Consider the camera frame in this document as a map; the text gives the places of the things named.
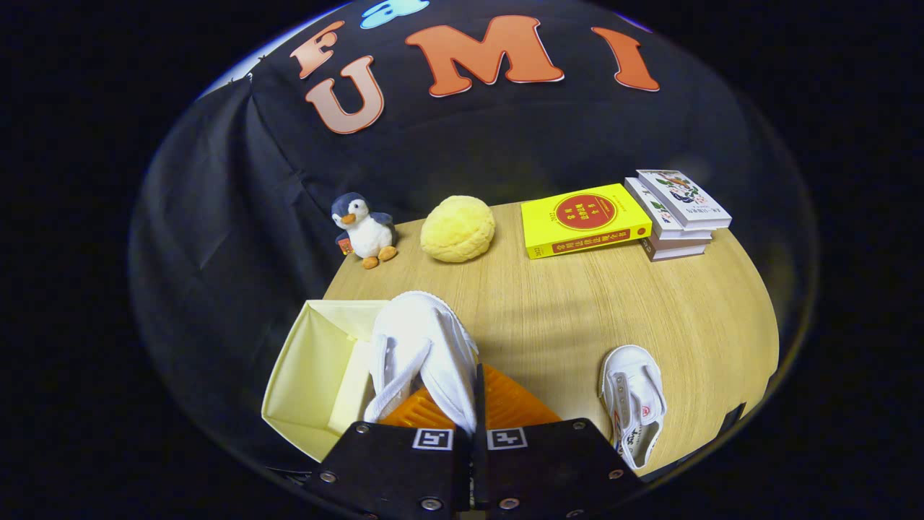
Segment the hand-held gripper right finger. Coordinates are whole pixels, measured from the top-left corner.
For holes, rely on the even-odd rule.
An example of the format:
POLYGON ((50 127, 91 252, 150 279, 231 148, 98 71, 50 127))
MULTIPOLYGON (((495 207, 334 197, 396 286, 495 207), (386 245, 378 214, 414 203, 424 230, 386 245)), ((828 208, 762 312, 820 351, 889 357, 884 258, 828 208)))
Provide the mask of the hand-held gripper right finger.
POLYGON ((473 506, 488 519, 593 519, 644 493, 645 483, 587 418, 488 428, 483 365, 474 398, 473 506))

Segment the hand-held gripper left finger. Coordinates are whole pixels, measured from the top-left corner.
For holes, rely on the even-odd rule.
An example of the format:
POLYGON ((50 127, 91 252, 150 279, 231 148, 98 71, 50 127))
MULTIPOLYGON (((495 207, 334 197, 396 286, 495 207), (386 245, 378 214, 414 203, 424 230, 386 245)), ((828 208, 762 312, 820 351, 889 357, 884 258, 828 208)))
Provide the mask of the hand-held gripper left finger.
POLYGON ((471 438, 426 388, 353 422, 305 490, 353 518, 458 519, 471 510, 471 438))

